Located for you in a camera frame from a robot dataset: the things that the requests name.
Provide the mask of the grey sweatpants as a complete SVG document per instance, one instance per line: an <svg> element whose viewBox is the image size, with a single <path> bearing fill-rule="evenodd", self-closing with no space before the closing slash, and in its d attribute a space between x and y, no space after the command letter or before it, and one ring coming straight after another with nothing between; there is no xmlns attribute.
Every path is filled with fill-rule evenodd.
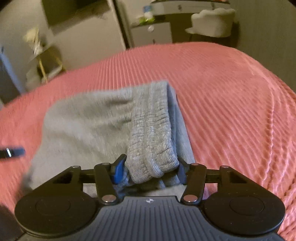
<svg viewBox="0 0 296 241"><path fill-rule="evenodd" d="M119 195L181 197L179 159L195 161L175 90L165 81L95 91L56 102L23 177L33 190L70 166L92 169L126 154Z"/></svg>

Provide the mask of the pink ribbed bedspread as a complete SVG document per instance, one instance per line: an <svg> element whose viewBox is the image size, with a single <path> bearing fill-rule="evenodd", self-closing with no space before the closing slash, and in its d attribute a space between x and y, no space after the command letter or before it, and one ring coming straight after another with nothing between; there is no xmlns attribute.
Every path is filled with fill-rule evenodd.
<svg viewBox="0 0 296 241"><path fill-rule="evenodd" d="M176 90L195 159L229 165L285 204L280 235L295 240L295 93L233 48L191 42L149 45L68 71L1 110L1 147L26 155L1 162L1 205L13 210L20 181L41 142L47 109L93 90L166 80Z"/></svg>

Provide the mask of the wrapped flower bouquet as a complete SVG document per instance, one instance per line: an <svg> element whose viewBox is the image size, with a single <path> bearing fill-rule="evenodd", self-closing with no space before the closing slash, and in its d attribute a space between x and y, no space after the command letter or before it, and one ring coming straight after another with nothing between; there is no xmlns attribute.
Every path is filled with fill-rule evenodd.
<svg viewBox="0 0 296 241"><path fill-rule="evenodd" d="M29 44L35 56L43 52L43 46L39 35L39 28L29 29L23 36L23 40Z"/></svg>

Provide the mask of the white door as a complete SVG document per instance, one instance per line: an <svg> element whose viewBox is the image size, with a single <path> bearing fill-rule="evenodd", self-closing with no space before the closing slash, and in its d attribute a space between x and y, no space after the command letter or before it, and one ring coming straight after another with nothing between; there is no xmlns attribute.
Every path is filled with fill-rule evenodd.
<svg viewBox="0 0 296 241"><path fill-rule="evenodd" d="M49 42L61 53L66 69L96 63L126 50L114 1L98 1L49 28Z"/></svg>

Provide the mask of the white scalloped chair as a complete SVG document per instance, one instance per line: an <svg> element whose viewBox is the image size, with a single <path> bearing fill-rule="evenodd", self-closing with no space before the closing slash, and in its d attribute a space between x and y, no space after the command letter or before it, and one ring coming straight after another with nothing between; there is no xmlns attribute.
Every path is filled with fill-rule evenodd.
<svg viewBox="0 0 296 241"><path fill-rule="evenodd" d="M204 9L191 15L192 26L185 29L185 32L191 35L227 38L231 35L235 13L234 9Z"/></svg>

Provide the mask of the grey cabinet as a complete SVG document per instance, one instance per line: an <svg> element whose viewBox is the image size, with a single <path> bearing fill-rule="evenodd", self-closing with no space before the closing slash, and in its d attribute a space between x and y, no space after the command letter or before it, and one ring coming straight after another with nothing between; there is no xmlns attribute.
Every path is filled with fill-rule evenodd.
<svg viewBox="0 0 296 241"><path fill-rule="evenodd" d="M169 22L131 25L130 33L133 47L152 44L170 44L173 42L171 24Z"/></svg>

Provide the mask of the white plastic bottle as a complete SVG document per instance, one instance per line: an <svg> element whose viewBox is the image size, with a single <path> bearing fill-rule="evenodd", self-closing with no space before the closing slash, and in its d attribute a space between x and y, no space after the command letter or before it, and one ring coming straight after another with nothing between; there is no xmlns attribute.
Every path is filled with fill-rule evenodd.
<svg viewBox="0 0 296 241"><path fill-rule="evenodd" d="M152 13L152 6L151 5L144 6L143 7L143 13L144 13L144 17L147 20L152 20L154 18L154 15Z"/></svg>

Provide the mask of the grey vanity desk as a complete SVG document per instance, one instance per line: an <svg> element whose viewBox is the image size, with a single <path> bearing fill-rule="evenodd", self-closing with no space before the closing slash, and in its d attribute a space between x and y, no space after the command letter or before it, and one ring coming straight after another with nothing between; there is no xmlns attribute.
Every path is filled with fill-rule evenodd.
<svg viewBox="0 0 296 241"><path fill-rule="evenodd" d="M194 14L204 9L231 8L229 1L153 1L150 6L154 16Z"/></svg>

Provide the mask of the wall mounted television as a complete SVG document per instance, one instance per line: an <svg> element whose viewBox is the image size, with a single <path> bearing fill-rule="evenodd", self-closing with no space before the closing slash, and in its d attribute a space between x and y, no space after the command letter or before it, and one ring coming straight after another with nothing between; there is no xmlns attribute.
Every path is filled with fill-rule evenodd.
<svg viewBox="0 0 296 241"><path fill-rule="evenodd" d="M41 3L50 27L72 18L84 19L110 10L108 1L43 0Z"/></svg>

